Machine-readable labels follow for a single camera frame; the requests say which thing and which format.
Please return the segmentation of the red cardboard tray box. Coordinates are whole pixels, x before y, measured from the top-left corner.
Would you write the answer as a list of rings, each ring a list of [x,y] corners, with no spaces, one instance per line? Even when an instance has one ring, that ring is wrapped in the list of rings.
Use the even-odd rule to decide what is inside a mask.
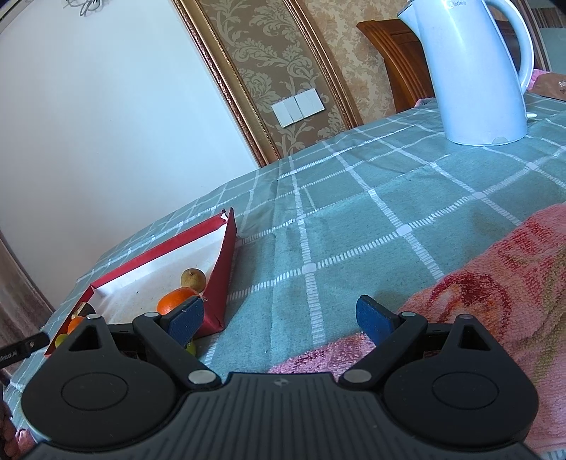
[[[206,279],[204,320],[195,337],[221,332],[236,235],[234,210],[229,209],[163,241],[90,282],[50,337],[66,333],[71,316],[83,304],[93,307],[108,324],[129,323],[154,311],[163,296],[180,287],[182,272],[188,268],[198,268]]]

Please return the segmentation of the green fruit piece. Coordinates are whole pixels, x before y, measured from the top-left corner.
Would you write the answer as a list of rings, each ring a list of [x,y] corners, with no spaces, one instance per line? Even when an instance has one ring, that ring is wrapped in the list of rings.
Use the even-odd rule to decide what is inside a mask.
[[[185,350],[192,356],[196,356],[197,355],[197,347],[195,345],[195,342],[193,340],[191,340],[186,346],[185,346]]]

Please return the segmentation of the brown kiwi-like fruit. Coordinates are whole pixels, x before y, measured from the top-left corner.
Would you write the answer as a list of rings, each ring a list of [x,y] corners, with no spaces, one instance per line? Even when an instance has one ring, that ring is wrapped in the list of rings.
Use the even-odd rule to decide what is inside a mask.
[[[198,293],[204,291],[206,284],[206,276],[198,268],[187,268],[180,277],[180,285],[182,287],[189,287]]]

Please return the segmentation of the gold ornate wall frame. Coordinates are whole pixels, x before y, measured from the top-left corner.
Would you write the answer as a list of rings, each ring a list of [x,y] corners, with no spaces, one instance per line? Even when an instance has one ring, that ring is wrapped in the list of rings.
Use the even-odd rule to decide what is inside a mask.
[[[302,1],[176,1],[185,28],[261,167],[362,117]],[[324,109],[280,126],[275,103],[314,89]]]

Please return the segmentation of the white electric kettle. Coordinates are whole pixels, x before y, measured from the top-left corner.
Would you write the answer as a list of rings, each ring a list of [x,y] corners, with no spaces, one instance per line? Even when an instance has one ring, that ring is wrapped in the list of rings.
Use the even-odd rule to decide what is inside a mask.
[[[535,55],[511,1],[415,0],[397,17],[422,45],[449,141],[491,146],[526,136]]]

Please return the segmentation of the brown packet on table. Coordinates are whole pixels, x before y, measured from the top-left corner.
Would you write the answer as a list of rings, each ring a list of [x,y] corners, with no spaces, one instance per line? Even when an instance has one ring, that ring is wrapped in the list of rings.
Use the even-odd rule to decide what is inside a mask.
[[[566,76],[554,72],[537,72],[530,92],[556,100],[566,100]]]

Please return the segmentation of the pink floral towel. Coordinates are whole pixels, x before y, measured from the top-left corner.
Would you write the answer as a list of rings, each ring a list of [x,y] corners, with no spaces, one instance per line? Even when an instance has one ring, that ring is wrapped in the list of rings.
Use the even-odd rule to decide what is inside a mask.
[[[565,206],[527,218],[403,311],[448,324],[472,314],[529,377],[539,408],[526,445],[538,459],[565,456]]]

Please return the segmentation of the orange tangerine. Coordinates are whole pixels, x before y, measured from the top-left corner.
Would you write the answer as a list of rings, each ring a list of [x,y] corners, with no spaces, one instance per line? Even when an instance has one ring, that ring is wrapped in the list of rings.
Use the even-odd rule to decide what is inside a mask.
[[[188,299],[198,296],[191,287],[179,287],[164,295],[156,305],[156,311],[166,315]]]
[[[66,333],[67,333],[67,334],[73,333],[74,330],[76,330],[76,329],[81,325],[82,321],[84,321],[84,320],[85,320],[85,317],[83,317],[83,316],[76,316],[76,317],[74,317],[74,318],[69,322]]]

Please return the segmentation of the brown patterned curtain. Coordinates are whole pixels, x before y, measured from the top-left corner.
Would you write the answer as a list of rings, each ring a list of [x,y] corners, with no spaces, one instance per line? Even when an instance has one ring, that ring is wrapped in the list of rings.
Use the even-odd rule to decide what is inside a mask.
[[[0,240],[1,346],[38,333],[54,312],[13,254],[4,235]]]

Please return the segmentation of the green checkered tablecloth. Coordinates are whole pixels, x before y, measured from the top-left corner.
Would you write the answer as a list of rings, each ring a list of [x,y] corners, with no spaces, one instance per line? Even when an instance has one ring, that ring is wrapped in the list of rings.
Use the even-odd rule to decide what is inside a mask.
[[[564,201],[565,105],[525,101],[527,135],[509,145],[449,142],[428,102],[229,181],[101,256],[45,330],[55,333],[98,277],[233,210],[227,326],[202,341],[202,360],[221,375],[264,372],[355,333],[361,295],[398,309]]]

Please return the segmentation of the round green fruit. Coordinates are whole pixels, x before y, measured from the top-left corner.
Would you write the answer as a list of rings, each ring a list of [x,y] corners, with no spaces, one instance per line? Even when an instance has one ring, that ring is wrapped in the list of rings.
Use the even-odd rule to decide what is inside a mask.
[[[62,343],[65,341],[67,337],[68,337],[67,333],[59,334],[55,339],[55,347],[58,348],[60,345],[62,345]]]

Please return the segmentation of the white wall switch plate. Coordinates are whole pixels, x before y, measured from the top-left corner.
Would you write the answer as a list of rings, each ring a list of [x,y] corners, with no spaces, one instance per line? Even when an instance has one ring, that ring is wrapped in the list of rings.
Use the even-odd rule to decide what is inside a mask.
[[[293,97],[281,100],[271,106],[277,123],[287,127],[325,110],[315,88],[303,91]]]

